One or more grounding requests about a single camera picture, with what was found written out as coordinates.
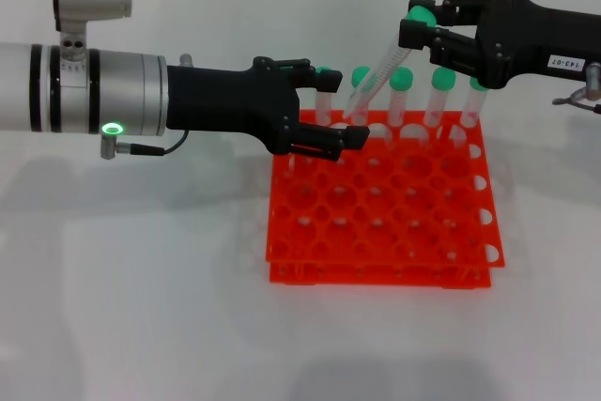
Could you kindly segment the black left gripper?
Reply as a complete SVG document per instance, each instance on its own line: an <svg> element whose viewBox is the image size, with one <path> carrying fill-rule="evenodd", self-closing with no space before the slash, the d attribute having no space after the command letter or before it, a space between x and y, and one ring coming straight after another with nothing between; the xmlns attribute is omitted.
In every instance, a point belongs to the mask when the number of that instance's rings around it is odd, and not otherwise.
<svg viewBox="0 0 601 401"><path fill-rule="evenodd" d="M366 126L330 128L299 123L299 88L336 93L343 74L318 71L309 59L254 59L242 71L170 66L166 128L244 133L274 155L288 153L338 161L344 150L361 150Z"/></svg>

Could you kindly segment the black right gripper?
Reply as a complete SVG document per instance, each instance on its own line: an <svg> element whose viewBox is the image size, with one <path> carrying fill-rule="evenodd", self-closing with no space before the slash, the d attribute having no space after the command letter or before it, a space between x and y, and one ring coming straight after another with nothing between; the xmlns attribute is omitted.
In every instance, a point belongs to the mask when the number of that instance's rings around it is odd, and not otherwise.
<svg viewBox="0 0 601 401"><path fill-rule="evenodd" d="M477 24L472 39L402 20L398 40L401 48L427 47L432 64L475 75L490 89L501 89L524 74L583 82L586 67L600 61L598 15L545 8L531 0L443 0L440 5L409 0L408 6L424 7L438 25Z"/></svg>

